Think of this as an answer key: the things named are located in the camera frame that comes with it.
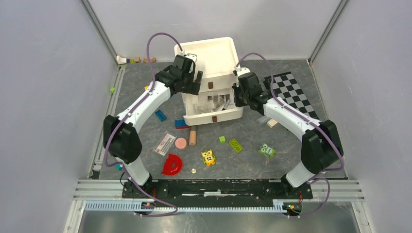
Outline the clear plastic bag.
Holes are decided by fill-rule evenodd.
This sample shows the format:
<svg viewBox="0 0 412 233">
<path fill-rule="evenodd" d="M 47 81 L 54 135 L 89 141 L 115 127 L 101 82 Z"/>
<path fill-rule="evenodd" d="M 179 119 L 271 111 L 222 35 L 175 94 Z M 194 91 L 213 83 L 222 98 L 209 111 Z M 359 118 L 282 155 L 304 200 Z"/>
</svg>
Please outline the clear plastic bag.
<svg viewBox="0 0 412 233">
<path fill-rule="evenodd" d="M 225 100 L 225 101 L 220 100 L 218 102 L 214 102 L 214 108 L 213 108 L 212 112 L 222 111 L 222 108 L 223 108 L 226 101 L 227 100 Z"/>
</svg>

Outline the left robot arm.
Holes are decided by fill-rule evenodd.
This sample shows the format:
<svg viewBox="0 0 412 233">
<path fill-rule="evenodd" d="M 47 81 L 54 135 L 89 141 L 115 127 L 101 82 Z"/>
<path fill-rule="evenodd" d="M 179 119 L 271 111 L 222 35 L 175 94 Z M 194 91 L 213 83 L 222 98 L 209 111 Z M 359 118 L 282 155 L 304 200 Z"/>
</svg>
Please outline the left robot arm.
<svg viewBox="0 0 412 233">
<path fill-rule="evenodd" d="M 196 70 L 197 55 L 176 55 L 172 65 L 155 74 L 147 90 L 132 105 L 117 116 L 108 115 L 103 121 L 103 161 L 108 155 L 121 164 L 134 182 L 134 191 L 141 198 L 151 195 L 150 174 L 140 157 L 142 143 L 139 131 L 148 118 L 176 93 L 198 95 L 203 72 Z"/>
</svg>

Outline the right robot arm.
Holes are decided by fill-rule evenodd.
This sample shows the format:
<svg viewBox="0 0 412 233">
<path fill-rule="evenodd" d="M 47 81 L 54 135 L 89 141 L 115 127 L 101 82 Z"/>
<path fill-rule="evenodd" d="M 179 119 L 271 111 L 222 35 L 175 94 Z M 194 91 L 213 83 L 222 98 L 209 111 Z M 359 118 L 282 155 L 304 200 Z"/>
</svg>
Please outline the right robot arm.
<svg viewBox="0 0 412 233">
<path fill-rule="evenodd" d="M 232 85 L 235 105 L 249 106 L 261 115 L 274 119 L 301 141 L 300 162 L 281 178 L 283 196 L 295 197 L 303 183 L 321 172 L 329 171 L 336 161 L 343 169 L 343 149 L 334 122 L 322 122 L 305 115 L 276 97 L 271 87 L 264 91 L 257 75 L 247 68 L 242 67 L 233 73 L 236 76 Z"/>
</svg>

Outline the false eyelash case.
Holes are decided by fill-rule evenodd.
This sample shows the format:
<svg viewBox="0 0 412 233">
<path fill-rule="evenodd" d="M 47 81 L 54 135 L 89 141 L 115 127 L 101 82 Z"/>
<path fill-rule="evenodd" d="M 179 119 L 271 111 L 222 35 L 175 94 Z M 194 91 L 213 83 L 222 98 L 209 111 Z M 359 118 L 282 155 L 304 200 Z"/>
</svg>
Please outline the false eyelash case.
<svg viewBox="0 0 412 233">
<path fill-rule="evenodd" d="M 153 151 L 165 156 L 170 147 L 174 144 L 176 136 L 172 135 L 170 132 L 166 131 L 154 147 Z"/>
</svg>

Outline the clear packet white strips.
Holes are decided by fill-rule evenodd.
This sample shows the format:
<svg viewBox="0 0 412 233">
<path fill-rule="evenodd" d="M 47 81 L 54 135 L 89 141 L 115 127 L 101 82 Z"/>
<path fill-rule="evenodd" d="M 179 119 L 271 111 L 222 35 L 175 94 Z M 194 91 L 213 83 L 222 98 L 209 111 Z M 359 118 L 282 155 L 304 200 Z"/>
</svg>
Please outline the clear packet white strips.
<svg viewBox="0 0 412 233">
<path fill-rule="evenodd" d="M 206 114 L 214 112 L 215 104 L 212 100 L 198 102 L 193 105 L 195 114 Z"/>
</svg>

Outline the white three-drawer organizer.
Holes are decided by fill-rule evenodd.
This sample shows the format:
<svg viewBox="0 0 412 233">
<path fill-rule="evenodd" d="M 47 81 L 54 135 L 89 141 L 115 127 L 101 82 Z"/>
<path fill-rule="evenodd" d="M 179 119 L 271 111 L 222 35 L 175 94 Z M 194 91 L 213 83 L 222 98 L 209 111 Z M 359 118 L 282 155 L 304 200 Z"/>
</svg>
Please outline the white three-drawer organizer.
<svg viewBox="0 0 412 233">
<path fill-rule="evenodd" d="M 186 42 L 174 47 L 178 54 L 197 55 L 196 70 L 203 72 L 199 95 L 182 94 L 186 114 L 183 116 L 189 126 L 204 125 L 216 122 L 234 120 L 242 117 L 243 108 L 236 107 L 233 98 L 232 85 L 236 82 L 233 71 L 238 63 L 234 41 L 231 37 L 221 37 L 193 42 Z M 207 96 L 230 94 L 231 101 L 224 111 L 206 114 L 195 114 L 193 105 L 207 101 Z"/>
</svg>

